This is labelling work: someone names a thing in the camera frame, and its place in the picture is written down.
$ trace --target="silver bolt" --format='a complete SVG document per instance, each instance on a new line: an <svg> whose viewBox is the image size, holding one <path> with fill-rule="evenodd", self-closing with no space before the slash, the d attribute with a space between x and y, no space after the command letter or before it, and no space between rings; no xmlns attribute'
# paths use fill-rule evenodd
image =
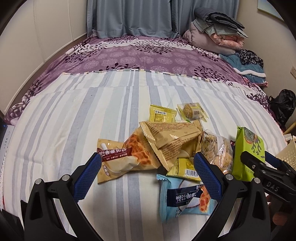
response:
<svg viewBox="0 0 296 241"><path fill-rule="evenodd" d="M226 179L229 180L229 181L231 181L233 179L233 176L231 174L227 174L226 175Z"/></svg>
<svg viewBox="0 0 296 241"><path fill-rule="evenodd" d="M63 181L68 181L69 178L70 178L70 176L69 176L68 174L62 176L62 180L63 180Z"/></svg>
<svg viewBox="0 0 296 241"><path fill-rule="evenodd" d="M36 184L40 184L41 182L42 182L42 179L40 179L40 178L38 178L38 179L35 181Z"/></svg>
<svg viewBox="0 0 296 241"><path fill-rule="evenodd" d="M256 177L256 178L254 178L254 182L256 182L256 183L259 184L260 183L260 179Z"/></svg>

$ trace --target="green snack package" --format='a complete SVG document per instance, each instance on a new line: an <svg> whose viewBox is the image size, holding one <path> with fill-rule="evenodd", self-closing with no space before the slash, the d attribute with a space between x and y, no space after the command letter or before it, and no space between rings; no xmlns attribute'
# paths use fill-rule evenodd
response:
<svg viewBox="0 0 296 241"><path fill-rule="evenodd" d="M237 180L250 182L254 178L254 172L240 160L240 155L244 151L251 153L253 156L265 163L263 140L251 132L248 128L237 127L232 175Z"/></svg>

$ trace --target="purple floral bedding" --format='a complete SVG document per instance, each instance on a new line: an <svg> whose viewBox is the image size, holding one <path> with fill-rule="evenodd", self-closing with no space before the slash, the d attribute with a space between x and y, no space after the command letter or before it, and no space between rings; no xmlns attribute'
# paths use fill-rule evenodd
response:
<svg viewBox="0 0 296 241"><path fill-rule="evenodd" d="M63 72L77 74L132 68L198 76L228 85L238 82L255 91L254 95L246 94L248 98L268 109L267 97L259 87L237 74L216 54L191 46L183 38L89 37L54 61L32 84L22 102L8 110L5 121L13 124L11 121L20 117L30 99Z"/></svg>

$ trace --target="blue-gray curtain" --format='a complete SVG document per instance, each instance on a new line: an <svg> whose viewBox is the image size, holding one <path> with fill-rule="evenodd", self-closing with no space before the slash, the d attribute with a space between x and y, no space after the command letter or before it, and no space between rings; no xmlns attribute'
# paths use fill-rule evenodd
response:
<svg viewBox="0 0 296 241"><path fill-rule="evenodd" d="M101 39L132 36L169 38L172 32L170 0L88 0L88 36Z"/></svg>
<svg viewBox="0 0 296 241"><path fill-rule="evenodd" d="M183 35L189 29L194 17L194 9L208 7L236 19L239 0L171 0L172 30Z"/></svg>

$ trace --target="beige perforated basket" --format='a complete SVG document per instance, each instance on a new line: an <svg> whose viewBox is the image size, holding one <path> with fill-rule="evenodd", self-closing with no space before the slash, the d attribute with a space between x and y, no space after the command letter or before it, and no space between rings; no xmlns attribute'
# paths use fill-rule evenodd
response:
<svg viewBox="0 0 296 241"><path fill-rule="evenodd" d="M289 163L291 167L296 170L296 144L292 139L290 143L279 153L276 155L278 159Z"/></svg>

